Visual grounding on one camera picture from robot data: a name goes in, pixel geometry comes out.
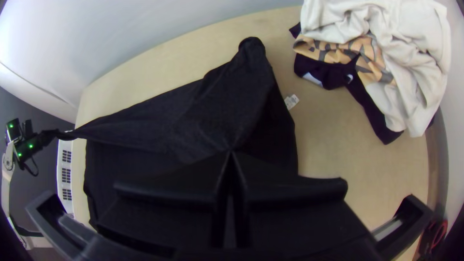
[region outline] black cable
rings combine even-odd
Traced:
[[[34,160],[33,157],[30,157],[30,159],[32,160],[32,163],[34,163],[34,166],[35,166],[35,169],[37,170],[37,173],[34,174],[34,173],[30,170],[29,166],[26,165],[25,163],[23,163],[24,168],[29,172],[29,174],[31,174],[31,175],[34,176],[34,177],[37,177],[37,176],[39,175],[39,167],[37,167],[37,164],[35,163],[35,160]]]

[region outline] pile of clothes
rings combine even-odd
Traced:
[[[443,98],[451,61],[446,7],[433,0],[305,0],[295,73],[346,86],[379,139],[422,136]]]

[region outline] beige tabletop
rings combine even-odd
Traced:
[[[427,202],[425,137],[413,139],[405,133],[385,146],[345,88],[327,91],[294,74],[293,38],[288,29],[298,23],[299,13],[300,7],[289,7],[237,17],[140,54],[84,90],[76,127],[201,79],[229,61],[244,38],[257,36],[266,46],[282,95],[296,94],[300,99],[290,110],[300,175],[346,179],[346,202],[370,230],[390,219],[411,193]],[[88,226],[82,190],[85,146],[85,140],[73,143],[72,198],[75,218]],[[411,247],[400,260],[412,260],[414,251]]]

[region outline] white wall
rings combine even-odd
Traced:
[[[0,63],[75,109],[83,88],[157,44],[221,20],[302,2],[9,0],[0,15]],[[11,93],[21,88],[0,84]],[[46,110],[37,102],[32,105]]]
[[[448,140],[449,185],[446,216],[453,224],[464,203],[464,16],[455,0],[439,0],[448,8],[452,32],[452,61],[441,103]]]

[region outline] garment tag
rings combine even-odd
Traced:
[[[307,72],[305,75],[303,75],[303,78],[322,87],[322,82],[320,80],[314,78],[314,76],[312,74],[310,74],[309,72]]]
[[[284,99],[287,110],[291,110],[295,105],[300,101],[298,97],[294,94],[288,96]]]

